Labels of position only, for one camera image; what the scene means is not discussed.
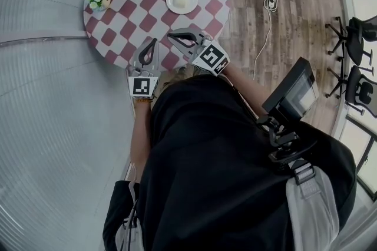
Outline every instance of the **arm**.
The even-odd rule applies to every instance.
[[[131,139],[130,157],[131,163],[135,164],[137,183],[140,183],[151,149],[150,115],[150,103],[135,103],[135,124]]]
[[[245,98],[252,110],[260,117],[267,112],[262,108],[262,104],[267,100],[270,93],[268,90],[244,75],[242,71],[231,62],[226,66],[223,74],[236,87]]]

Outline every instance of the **white cable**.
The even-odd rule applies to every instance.
[[[274,5],[273,5],[273,8],[270,8],[270,7],[269,7],[269,2],[270,2],[270,1],[271,1],[271,0],[264,0],[264,2],[263,2],[263,6],[264,6],[264,8],[266,8],[266,10],[267,10],[268,13],[269,13],[270,28],[269,28],[269,32],[268,32],[267,35],[266,35],[266,39],[265,39],[265,41],[264,41],[263,47],[260,49],[259,53],[257,54],[257,56],[256,56],[256,58],[255,58],[255,60],[254,60],[254,73],[253,73],[253,80],[255,79],[255,71],[256,71],[257,59],[258,59],[259,55],[262,53],[263,49],[265,48],[265,46],[266,46],[266,44],[267,44],[267,40],[268,40],[269,35],[270,35],[270,32],[271,32],[271,28],[272,28],[272,24],[271,24],[271,22],[272,22],[272,21],[271,21],[271,12],[275,12],[275,11],[277,10],[277,1],[278,1],[278,0],[274,0],[275,2],[274,2]]]

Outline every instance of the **round table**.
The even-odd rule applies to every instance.
[[[90,43],[110,63],[126,68],[134,51],[146,40],[160,42],[160,69],[172,70],[187,63],[166,34],[178,28],[200,28],[217,38],[229,16],[230,0],[199,0],[186,15],[171,12],[166,0],[111,0],[105,11],[84,7],[84,24]]]

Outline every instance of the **wooden floor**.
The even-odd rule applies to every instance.
[[[256,72],[256,80],[271,91],[299,57],[309,60],[318,81],[320,99],[306,121],[331,133],[339,100],[324,96],[336,83],[326,68],[339,71],[340,63],[336,61],[337,55],[326,53],[336,44],[336,38],[325,29],[325,23],[337,26],[335,16],[343,16],[341,0],[279,0],[277,12],[272,13],[267,46],[254,70],[254,59],[269,29],[268,12],[263,8],[263,0],[232,0],[229,23],[219,42],[244,73],[252,77]]]

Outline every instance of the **person's right arm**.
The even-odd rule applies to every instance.
[[[268,90],[251,80],[231,62],[223,70],[223,74],[236,87],[238,92],[245,98],[252,110],[260,117],[267,112],[262,108],[262,104],[270,96]]]

